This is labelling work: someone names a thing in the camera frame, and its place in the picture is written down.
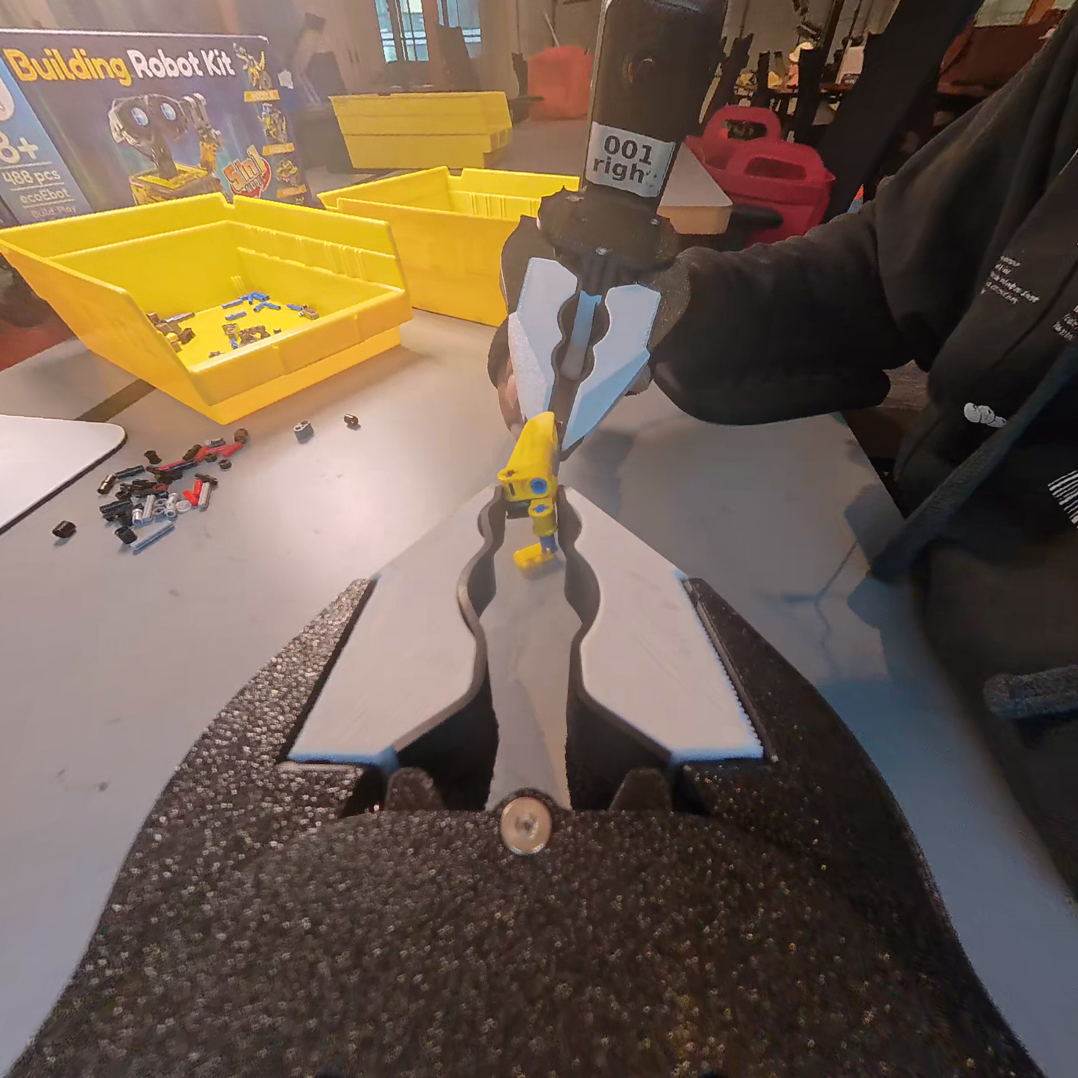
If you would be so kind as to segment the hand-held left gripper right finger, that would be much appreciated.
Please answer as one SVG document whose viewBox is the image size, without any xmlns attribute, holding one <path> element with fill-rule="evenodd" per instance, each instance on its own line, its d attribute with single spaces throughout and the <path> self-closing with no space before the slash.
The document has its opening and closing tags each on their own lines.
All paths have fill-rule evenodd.
<svg viewBox="0 0 1078 1078">
<path fill-rule="evenodd" d="M 687 575 L 569 487 L 559 490 L 559 544 L 579 620 L 572 682 L 588 708 L 664 762 L 762 760 Z"/>
</svg>

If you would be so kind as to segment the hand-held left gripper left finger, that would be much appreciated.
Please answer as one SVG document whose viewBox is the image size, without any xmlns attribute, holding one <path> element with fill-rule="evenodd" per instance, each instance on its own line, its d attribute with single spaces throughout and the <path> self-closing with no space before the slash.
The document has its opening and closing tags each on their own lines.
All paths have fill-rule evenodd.
<svg viewBox="0 0 1078 1078">
<path fill-rule="evenodd" d="M 371 580 L 289 748 L 290 762 L 401 762 L 487 674 L 505 495 L 482 488 Z"/>
</svg>

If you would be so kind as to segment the yellow toy actuator assembly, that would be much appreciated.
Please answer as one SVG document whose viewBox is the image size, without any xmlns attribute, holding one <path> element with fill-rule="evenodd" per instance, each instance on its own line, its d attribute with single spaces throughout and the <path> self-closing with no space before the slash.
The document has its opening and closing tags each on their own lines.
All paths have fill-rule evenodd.
<svg viewBox="0 0 1078 1078">
<path fill-rule="evenodd" d="M 539 573 L 559 552 L 558 455 L 558 426 L 554 413 L 544 412 L 523 425 L 517 444 L 498 473 L 506 513 L 529 519 L 536 537 L 533 545 L 513 554 L 521 573 Z"/>
</svg>

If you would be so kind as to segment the person's right forearm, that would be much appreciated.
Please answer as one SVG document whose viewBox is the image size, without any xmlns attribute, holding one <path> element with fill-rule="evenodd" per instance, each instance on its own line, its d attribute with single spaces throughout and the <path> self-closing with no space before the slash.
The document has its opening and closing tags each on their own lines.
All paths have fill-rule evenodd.
<svg viewBox="0 0 1078 1078">
<path fill-rule="evenodd" d="M 913 361 L 888 306 L 872 231 L 823 226 L 773 245 L 678 255 L 685 313 L 652 381 L 709 424 L 750 426 L 876 406 Z"/>
</svg>

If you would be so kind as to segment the grey desk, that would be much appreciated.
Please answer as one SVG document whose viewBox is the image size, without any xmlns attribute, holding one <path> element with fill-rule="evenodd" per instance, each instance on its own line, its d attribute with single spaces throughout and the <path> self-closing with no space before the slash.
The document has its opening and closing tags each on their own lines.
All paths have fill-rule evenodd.
<svg viewBox="0 0 1078 1078">
<path fill-rule="evenodd" d="M 2 535 L 2 1072 L 209 721 L 328 602 L 505 465 L 490 328 L 417 313 L 401 336 L 240 421 L 251 443 L 208 512 L 129 559 L 96 519 L 102 473 L 146 450 L 175 459 L 219 424 L 157 391 L 124 397 L 134 382 L 75 342 L 2 374 L 4 413 L 67 419 L 122 402 L 127 434 Z M 1076 1076 L 1076 904 L 912 603 L 865 579 L 899 519 L 846 424 L 713 427 L 649 390 L 567 473 L 827 697 L 899 801 L 1001 1014 L 1046 1075 Z"/>
</svg>

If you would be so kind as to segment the orange red bag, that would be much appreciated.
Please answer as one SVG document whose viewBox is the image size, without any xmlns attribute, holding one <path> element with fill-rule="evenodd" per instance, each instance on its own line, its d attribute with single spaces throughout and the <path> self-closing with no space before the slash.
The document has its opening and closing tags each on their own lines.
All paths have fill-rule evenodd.
<svg viewBox="0 0 1078 1078">
<path fill-rule="evenodd" d="M 585 49 L 548 47 L 527 57 L 533 120 L 586 118 L 590 108 L 592 55 Z"/>
</svg>

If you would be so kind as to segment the empty yellow storage bin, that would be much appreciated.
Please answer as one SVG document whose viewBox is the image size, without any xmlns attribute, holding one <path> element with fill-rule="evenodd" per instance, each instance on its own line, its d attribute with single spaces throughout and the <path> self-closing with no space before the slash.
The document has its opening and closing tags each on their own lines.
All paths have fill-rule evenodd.
<svg viewBox="0 0 1078 1078">
<path fill-rule="evenodd" d="M 505 321 L 500 259 L 520 218 L 576 176 L 444 166 L 319 194 L 338 213 L 386 222 L 415 308 L 497 327 Z"/>
</svg>

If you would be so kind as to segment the building window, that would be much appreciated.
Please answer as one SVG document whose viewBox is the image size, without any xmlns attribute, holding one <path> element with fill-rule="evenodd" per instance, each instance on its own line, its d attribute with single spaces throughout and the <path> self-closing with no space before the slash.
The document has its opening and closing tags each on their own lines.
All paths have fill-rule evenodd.
<svg viewBox="0 0 1078 1078">
<path fill-rule="evenodd" d="M 381 28 L 384 60 L 428 61 L 426 25 L 420 1 L 374 1 Z M 462 31 L 465 47 L 476 60 L 481 56 L 482 34 L 478 1 L 437 1 L 438 23 Z"/>
</svg>

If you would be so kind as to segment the far yellow bin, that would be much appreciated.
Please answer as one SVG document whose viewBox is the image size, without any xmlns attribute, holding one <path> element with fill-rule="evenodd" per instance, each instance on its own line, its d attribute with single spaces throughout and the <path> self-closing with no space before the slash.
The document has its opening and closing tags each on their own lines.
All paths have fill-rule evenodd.
<svg viewBox="0 0 1078 1078">
<path fill-rule="evenodd" d="M 513 134 L 499 89 L 350 94 L 330 101 L 356 172 L 485 168 Z"/>
</svg>

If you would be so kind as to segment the scattered blue black bricks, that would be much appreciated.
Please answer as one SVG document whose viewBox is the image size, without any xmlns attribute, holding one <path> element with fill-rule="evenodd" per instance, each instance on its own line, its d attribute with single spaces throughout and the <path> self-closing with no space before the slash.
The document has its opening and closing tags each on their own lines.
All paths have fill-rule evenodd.
<svg viewBox="0 0 1078 1078">
<path fill-rule="evenodd" d="M 308 304 L 278 302 L 268 293 L 251 291 L 198 312 L 144 316 L 175 351 L 197 347 L 215 358 L 304 328 L 319 320 L 321 313 Z"/>
</svg>

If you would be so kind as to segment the pile of small toy parts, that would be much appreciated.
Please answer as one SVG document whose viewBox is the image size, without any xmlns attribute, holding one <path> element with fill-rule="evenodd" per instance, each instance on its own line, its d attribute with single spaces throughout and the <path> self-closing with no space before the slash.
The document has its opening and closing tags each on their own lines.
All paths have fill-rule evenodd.
<svg viewBox="0 0 1078 1078">
<path fill-rule="evenodd" d="M 143 464 L 107 474 L 96 488 L 96 519 L 103 537 L 121 558 L 129 559 L 172 536 L 186 515 L 206 514 L 250 440 L 240 427 L 231 438 L 208 438 L 190 446 L 171 462 L 147 451 Z"/>
</svg>

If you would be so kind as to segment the person's black hoodie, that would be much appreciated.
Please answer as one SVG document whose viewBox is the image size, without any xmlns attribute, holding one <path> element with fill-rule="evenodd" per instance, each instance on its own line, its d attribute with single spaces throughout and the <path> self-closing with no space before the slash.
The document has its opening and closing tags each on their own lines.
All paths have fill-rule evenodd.
<svg viewBox="0 0 1078 1078">
<path fill-rule="evenodd" d="M 834 225 L 865 230 L 925 410 L 892 473 L 909 573 L 1076 894 L 1076 9 L 1003 89 Z"/>
</svg>

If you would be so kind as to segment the white rounded board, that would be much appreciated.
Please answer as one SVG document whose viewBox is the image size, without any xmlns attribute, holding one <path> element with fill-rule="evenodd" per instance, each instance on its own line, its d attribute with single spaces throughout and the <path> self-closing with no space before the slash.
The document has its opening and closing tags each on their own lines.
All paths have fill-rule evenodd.
<svg viewBox="0 0 1078 1078">
<path fill-rule="evenodd" d="M 126 442 L 118 424 L 1 416 L 1 531 L 103 462 Z"/>
</svg>

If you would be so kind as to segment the yellow bin with loose parts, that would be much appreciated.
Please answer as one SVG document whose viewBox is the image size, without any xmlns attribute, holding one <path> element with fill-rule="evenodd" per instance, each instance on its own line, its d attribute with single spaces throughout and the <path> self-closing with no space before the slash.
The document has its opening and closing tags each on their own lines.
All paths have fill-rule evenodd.
<svg viewBox="0 0 1078 1078">
<path fill-rule="evenodd" d="M 413 308 L 389 225 L 323 209 L 202 195 L 2 232 L 2 253 L 101 358 L 220 424 L 400 343 Z M 319 320 L 215 358 L 178 353 L 146 313 L 251 291 Z"/>
</svg>

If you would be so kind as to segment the toy kit cardboard box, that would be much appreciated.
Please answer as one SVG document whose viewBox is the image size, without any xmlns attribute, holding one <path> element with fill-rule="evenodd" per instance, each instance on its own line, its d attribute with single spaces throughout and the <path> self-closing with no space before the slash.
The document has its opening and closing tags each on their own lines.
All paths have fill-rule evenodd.
<svg viewBox="0 0 1078 1078">
<path fill-rule="evenodd" d="M 219 193 L 312 208 L 291 74 L 261 34 L 2 30 L 18 223 Z"/>
</svg>

